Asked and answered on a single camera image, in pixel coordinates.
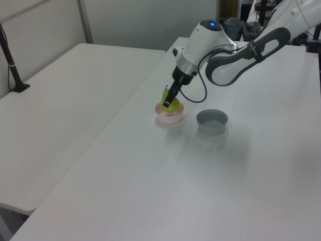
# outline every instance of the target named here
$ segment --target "table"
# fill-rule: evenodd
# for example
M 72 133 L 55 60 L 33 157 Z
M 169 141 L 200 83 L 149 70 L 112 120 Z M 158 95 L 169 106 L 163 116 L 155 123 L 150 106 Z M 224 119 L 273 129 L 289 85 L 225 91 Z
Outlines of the table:
M 231 86 L 207 81 L 208 99 L 179 95 L 183 120 L 163 125 L 154 107 L 172 82 L 172 48 L 186 41 L 173 44 L 12 241 L 319 239 L 317 55 L 285 46 Z M 199 77 L 184 93 L 203 97 Z M 198 131 L 196 114 L 207 108 L 228 115 L 223 134 Z
M 165 51 L 80 44 L 0 100 L 0 206 L 30 215 Z

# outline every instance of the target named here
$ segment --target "black cable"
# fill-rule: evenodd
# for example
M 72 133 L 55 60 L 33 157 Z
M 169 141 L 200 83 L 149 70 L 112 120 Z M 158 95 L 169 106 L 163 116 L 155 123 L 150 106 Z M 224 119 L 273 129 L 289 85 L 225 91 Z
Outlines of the black cable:
M 8 88 L 9 88 L 9 92 L 11 92 L 11 89 L 10 89 L 10 68 L 8 66 Z
M 204 100 L 206 100 L 206 98 L 207 98 L 207 87 L 206 87 L 205 81 L 204 81 L 204 79 L 202 78 L 202 75 L 201 75 L 201 72 L 200 72 L 200 66 L 201 66 L 201 63 L 203 62 L 203 60 L 204 60 L 207 56 L 209 56 L 209 55 L 211 55 L 211 54 L 213 54 L 213 53 L 215 53 L 215 52 L 217 52 L 217 53 L 215 53 L 214 55 L 219 54 L 219 53 L 222 53 L 222 52 L 231 54 L 232 52 L 238 51 L 238 50 L 240 50 L 240 49 L 241 49 L 241 48 L 233 49 L 233 50 L 222 49 L 222 50 L 220 50 L 220 51 L 218 51 L 218 52 L 217 52 L 217 50 L 212 50 L 211 52 L 209 52 L 208 54 L 206 54 L 206 55 L 201 59 L 201 61 L 199 62 L 198 66 L 197 66 L 197 72 L 198 72 L 198 74 L 200 75 L 201 81 L 202 81 L 202 83 L 203 83 L 203 85 L 204 85 L 205 97 L 204 97 L 202 100 L 199 100 L 199 101 L 192 100 L 192 99 L 189 99 L 188 97 L 186 97 L 186 95 L 184 95 L 184 93 L 182 92 L 182 89 L 180 89 L 180 92 L 181 92 L 182 96 L 184 96 L 185 99 L 187 99 L 187 100 L 189 100 L 190 102 L 193 102 L 193 103 L 202 103 L 202 102 L 204 102 Z
M 199 73 L 200 78 L 201 78 L 201 81 L 202 81 L 202 83 L 203 83 L 203 85 L 204 85 L 205 97 L 204 97 L 202 100 L 199 100 L 199 101 L 192 100 L 192 99 L 189 99 L 186 95 L 184 95 L 184 93 L 182 92 L 182 89 L 180 89 L 180 92 L 181 92 L 182 96 L 184 96 L 184 98 L 187 99 L 187 100 L 189 100 L 190 102 L 193 102 L 193 103 L 202 103 L 202 102 L 203 102 L 204 100 L 206 100 L 206 98 L 207 98 L 207 87 L 206 87 L 206 84 L 205 84 L 205 82 L 204 82 L 204 80 L 203 80 L 203 78 L 202 78 L 201 72 L 200 72 L 200 65 L 201 65 L 202 61 L 203 61 L 207 56 L 209 56 L 209 55 L 212 54 L 212 53 L 213 53 L 213 51 L 211 51 L 210 53 L 206 54 L 206 55 L 201 59 L 201 61 L 199 62 L 198 66 L 197 66 L 197 72 Z
M 256 11 L 254 10 L 254 12 L 252 12 L 248 17 L 247 17 L 247 19 L 253 14 L 253 13 L 255 13 Z

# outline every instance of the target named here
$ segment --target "gray bowl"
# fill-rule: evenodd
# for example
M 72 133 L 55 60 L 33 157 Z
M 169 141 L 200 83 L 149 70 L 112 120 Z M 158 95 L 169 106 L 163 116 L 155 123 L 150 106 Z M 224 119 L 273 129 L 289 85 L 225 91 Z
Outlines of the gray bowl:
M 196 116 L 199 129 L 204 134 L 217 135 L 225 130 L 227 115 L 218 109 L 206 109 Z

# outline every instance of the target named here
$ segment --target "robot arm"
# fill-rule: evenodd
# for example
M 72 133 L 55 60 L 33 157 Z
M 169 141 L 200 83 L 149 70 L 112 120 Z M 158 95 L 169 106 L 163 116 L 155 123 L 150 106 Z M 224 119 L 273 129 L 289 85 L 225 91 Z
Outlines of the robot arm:
M 246 70 L 277 52 L 302 32 L 319 24 L 320 13 L 319 0 L 284 0 L 278 5 L 262 34 L 255 41 L 251 41 L 238 51 L 219 53 L 208 60 L 205 71 L 207 78 L 218 86 L 234 83 Z M 214 23 L 214 26 L 218 26 L 219 30 L 214 33 L 208 25 L 204 27 L 201 23 L 192 32 L 186 48 L 177 60 L 177 66 L 173 72 L 174 83 L 163 103 L 166 107 L 177 95 L 180 87 L 189 84 L 196 75 L 195 67 L 188 68 L 188 66 L 197 65 L 197 61 L 213 49 L 236 49 L 218 23 L 207 21 L 209 25 Z

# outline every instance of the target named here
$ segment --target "white wall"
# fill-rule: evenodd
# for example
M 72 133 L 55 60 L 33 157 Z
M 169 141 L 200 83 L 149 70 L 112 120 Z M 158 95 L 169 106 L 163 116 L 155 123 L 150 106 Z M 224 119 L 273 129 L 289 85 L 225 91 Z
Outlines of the white wall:
M 219 0 L 84 0 L 95 44 L 168 50 L 198 22 L 218 20 Z
M 77 44 L 85 43 L 76 0 L 50 0 L 2 26 L 22 81 Z M 0 50 L 0 98 L 9 92 L 7 66 Z

